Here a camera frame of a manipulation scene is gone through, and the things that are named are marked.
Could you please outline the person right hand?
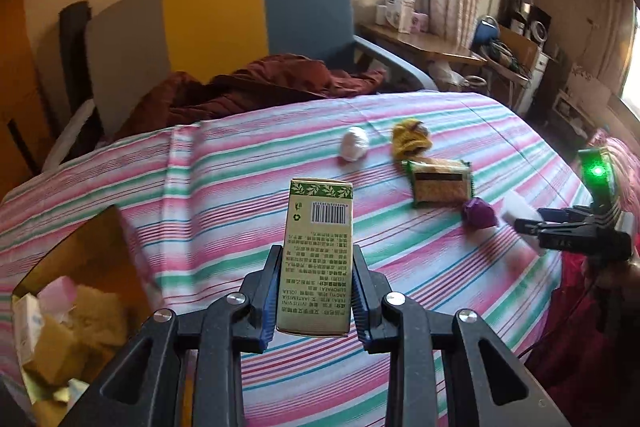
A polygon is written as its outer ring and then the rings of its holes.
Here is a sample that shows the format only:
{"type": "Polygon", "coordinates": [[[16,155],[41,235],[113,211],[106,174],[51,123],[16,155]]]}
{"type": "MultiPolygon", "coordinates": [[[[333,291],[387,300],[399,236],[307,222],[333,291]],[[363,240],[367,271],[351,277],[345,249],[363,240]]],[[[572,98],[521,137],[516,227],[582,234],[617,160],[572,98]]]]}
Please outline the person right hand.
{"type": "Polygon", "coordinates": [[[594,258],[582,262],[582,274],[594,285],[604,289],[620,289],[628,295],[639,294],[639,256],[600,267],[594,258]]]}

